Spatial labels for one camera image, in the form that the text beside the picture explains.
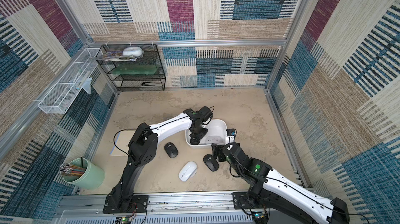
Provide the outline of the small black mouse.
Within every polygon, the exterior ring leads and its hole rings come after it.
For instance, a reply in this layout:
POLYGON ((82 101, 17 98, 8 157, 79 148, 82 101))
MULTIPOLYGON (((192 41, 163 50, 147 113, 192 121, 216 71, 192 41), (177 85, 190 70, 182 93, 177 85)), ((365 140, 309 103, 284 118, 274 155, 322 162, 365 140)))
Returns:
POLYGON ((219 169, 219 163, 218 161, 213 157, 212 154, 207 154, 203 157, 203 162, 206 165, 206 167, 212 171, 216 172, 219 169))

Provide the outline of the white wireless mouse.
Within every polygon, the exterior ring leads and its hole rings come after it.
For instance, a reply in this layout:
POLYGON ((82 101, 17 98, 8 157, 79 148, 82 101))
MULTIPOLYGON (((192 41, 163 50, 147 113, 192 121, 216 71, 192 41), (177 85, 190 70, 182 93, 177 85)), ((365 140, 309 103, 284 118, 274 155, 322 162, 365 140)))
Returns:
POLYGON ((198 165, 194 161, 189 161, 180 170, 178 177, 182 182, 186 182, 196 175, 197 170, 198 165))

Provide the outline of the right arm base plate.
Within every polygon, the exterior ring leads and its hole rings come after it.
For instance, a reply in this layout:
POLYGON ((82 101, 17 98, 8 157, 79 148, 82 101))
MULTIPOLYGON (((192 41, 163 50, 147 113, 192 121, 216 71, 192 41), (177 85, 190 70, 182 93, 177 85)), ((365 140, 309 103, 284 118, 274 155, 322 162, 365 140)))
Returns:
POLYGON ((232 199, 234 209, 238 210, 276 209, 272 197, 266 192, 250 197, 245 191, 236 191, 232 193, 232 199))

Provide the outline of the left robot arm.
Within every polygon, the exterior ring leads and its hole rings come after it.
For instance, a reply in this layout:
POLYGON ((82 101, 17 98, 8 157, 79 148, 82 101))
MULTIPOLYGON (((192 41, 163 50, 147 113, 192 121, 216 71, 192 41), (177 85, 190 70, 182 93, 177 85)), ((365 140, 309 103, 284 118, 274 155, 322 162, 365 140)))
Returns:
POLYGON ((186 109, 178 116, 155 125, 140 124, 128 144, 128 151, 125 152, 127 164, 119 182, 106 197, 103 213, 131 211, 136 181, 143 167, 155 158, 159 143, 178 132, 189 130, 191 141, 199 144, 208 133, 205 126, 212 118, 212 110, 204 106, 198 111, 186 109))

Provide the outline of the white plastic storage box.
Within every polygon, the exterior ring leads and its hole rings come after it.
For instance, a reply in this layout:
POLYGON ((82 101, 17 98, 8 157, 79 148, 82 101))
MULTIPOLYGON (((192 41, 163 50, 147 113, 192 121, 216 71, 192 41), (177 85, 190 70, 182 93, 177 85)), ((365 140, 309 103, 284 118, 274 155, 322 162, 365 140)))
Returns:
POLYGON ((224 121, 220 119, 212 120, 211 123, 209 123, 204 127, 208 130, 208 132, 201 139, 198 145, 192 145, 190 143, 191 132, 189 130, 185 131, 185 141, 189 147, 193 149, 199 149, 199 148, 211 148, 212 144, 217 144, 217 145, 228 144, 229 137, 227 137, 227 125, 224 121))

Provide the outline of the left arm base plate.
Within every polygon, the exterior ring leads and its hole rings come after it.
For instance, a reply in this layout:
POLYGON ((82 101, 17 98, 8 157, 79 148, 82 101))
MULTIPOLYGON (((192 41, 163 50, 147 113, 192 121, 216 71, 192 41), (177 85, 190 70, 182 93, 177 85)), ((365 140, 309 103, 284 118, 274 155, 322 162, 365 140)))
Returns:
POLYGON ((117 195, 108 195, 104 204, 103 214, 145 213, 149 196, 133 195, 121 200, 117 195))

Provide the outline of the black wireless mouse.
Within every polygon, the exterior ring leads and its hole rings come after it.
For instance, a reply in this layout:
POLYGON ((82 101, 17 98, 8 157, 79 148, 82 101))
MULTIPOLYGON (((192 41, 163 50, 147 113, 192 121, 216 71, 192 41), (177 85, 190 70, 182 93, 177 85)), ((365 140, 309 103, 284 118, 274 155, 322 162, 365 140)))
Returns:
POLYGON ((179 154, 178 149, 172 142, 168 142, 164 146, 164 150, 170 158, 176 158, 179 154))

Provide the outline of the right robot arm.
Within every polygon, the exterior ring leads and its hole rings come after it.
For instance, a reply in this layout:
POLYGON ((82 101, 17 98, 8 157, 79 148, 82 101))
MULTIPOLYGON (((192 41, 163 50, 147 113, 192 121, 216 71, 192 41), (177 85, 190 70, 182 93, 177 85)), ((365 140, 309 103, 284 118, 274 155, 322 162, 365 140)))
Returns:
POLYGON ((247 193, 237 199, 243 209, 269 208, 296 219, 302 224, 348 224, 350 214, 347 204, 319 196, 290 181, 271 165, 248 157, 239 143, 213 144, 212 155, 226 161, 235 178, 250 185, 247 193))

